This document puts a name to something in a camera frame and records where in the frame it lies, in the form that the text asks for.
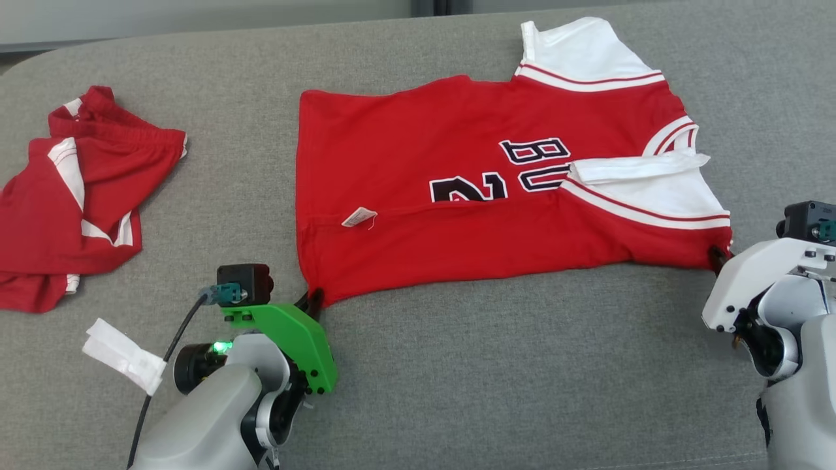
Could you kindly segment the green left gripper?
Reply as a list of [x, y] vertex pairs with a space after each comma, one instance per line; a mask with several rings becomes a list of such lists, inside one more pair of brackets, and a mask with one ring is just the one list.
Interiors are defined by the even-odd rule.
[[331, 393], [338, 380], [325, 330], [319, 323], [325, 292], [305, 292], [294, 304], [222, 307], [243, 334], [233, 339], [226, 365], [247, 366], [256, 378], [254, 434], [276, 450], [293, 426], [306, 396]]

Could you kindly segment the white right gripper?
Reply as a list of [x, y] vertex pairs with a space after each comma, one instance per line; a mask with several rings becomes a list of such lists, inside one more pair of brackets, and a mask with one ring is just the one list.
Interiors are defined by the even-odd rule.
[[716, 283], [702, 309], [705, 326], [733, 334], [761, 377], [785, 380], [803, 363], [802, 327], [836, 313], [825, 275], [836, 264], [836, 247], [780, 238], [734, 256], [713, 245], [709, 267]]

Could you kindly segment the red and white basketball jersey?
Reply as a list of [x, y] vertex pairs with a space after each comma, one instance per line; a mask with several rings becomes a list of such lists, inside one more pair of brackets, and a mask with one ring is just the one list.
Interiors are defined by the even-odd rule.
[[507, 82], [302, 93], [297, 251], [323, 306], [622, 262], [710, 270], [729, 212], [699, 127], [602, 18], [522, 24]]

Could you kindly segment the red shorts with white stripes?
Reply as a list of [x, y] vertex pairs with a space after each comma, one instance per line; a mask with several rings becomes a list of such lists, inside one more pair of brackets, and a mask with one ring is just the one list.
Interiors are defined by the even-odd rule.
[[0, 191], [0, 310], [48, 312], [82, 277], [137, 255], [140, 206], [187, 153], [185, 131], [135, 116], [106, 86], [54, 110], [48, 127]]

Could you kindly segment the grey fabric upholstered surface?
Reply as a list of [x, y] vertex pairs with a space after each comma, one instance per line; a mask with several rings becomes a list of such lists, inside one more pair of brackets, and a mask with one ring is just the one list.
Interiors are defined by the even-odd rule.
[[[786, 205], [836, 203], [836, 0], [690, 0], [94, 42], [0, 75], [0, 185], [48, 113], [93, 84], [190, 151], [141, 211], [144, 248], [45, 315], [0, 311], [0, 470], [125, 470], [142, 390], [82, 351], [102, 318], [164, 353], [222, 264], [305, 289], [295, 152], [305, 89], [507, 80], [520, 24], [601, 17], [665, 74], [735, 252]], [[614, 265], [352, 298], [323, 312], [338, 367], [281, 470], [765, 470], [764, 386], [701, 310], [714, 277]]]

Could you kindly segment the grey double partition post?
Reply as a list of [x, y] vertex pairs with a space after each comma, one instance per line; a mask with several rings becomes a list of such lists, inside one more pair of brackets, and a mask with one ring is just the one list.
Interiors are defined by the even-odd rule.
[[412, 17], [447, 17], [473, 12], [473, 0], [410, 0]]

